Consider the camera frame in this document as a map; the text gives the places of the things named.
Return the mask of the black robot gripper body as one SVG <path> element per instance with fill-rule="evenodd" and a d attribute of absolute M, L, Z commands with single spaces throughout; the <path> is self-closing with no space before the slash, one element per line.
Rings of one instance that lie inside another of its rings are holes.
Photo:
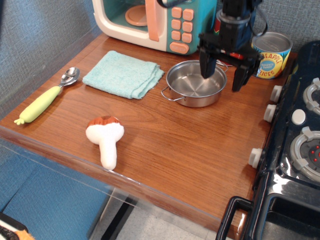
<path fill-rule="evenodd" d="M 252 49 L 250 40 L 254 32 L 254 23 L 256 15 L 248 13 L 244 16 L 233 17 L 222 13 L 220 15 L 221 25 L 219 34 L 214 32 L 204 32 L 199 34 L 200 48 L 217 48 L 216 60 L 222 60 L 236 67 L 240 65 L 253 65 L 262 60 L 262 56 L 256 50 Z M 236 59 L 230 56 L 231 53 L 243 55 L 243 59 Z"/>

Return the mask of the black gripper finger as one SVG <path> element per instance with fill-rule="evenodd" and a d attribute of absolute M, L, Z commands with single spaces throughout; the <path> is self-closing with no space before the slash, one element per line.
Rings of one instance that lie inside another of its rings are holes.
<path fill-rule="evenodd" d="M 217 62 L 217 48 L 204 48 L 199 50 L 200 73 L 204 79 L 211 77 L 215 73 Z"/>
<path fill-rule="evenodd" d="M 242 86 L 246 85 L 250 77 L 256 72 L 255 64 L 239 65 L 234 73 L 232 91 L 239 92 Z"/>

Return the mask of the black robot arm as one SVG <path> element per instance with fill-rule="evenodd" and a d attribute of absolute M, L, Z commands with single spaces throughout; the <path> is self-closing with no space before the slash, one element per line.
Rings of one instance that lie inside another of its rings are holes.
<path fill-rule="evenodd" d="M 199 35 L 200 73 L 207 79 L 215 73 L 216 62 L 236 67 L 232 91 L 238 92 L 258 72 L 263 56 L 251 47 L 253 25 L 261 0 L 224 0 L 218 34 Z"/>

